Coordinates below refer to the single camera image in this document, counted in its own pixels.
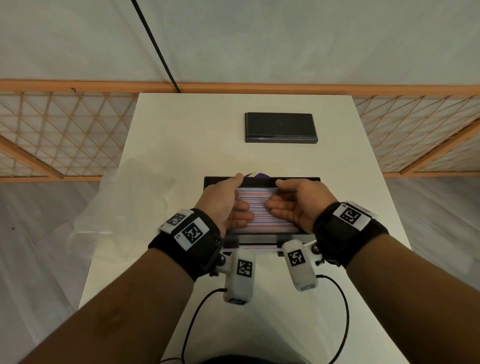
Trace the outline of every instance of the black wrist strap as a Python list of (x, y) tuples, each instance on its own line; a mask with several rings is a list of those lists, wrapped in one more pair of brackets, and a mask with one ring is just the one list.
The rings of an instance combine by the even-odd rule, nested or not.
[(335, 202), (327, 207), (315, 221), (313, 232), (324, 259), (330, 263), (338, 262), (346, 268), (364, 245), (379, 235), (388, 234), (388, 230), (372, 218), (361, 231), (358, 231), (333, 215), (340, 205), (341, 202)]
[(161, 250), (181, 266), (195, 282), (199, 277), (215, 268), (215, 261), (223, 246), (220, 229), (212, 219), (197, 208), (191, 209), (210, 229), (208, 238), (202, 238), (189, 250), (184, 250), (174, 235), (161, 231), (148, 245), (148, 248)]

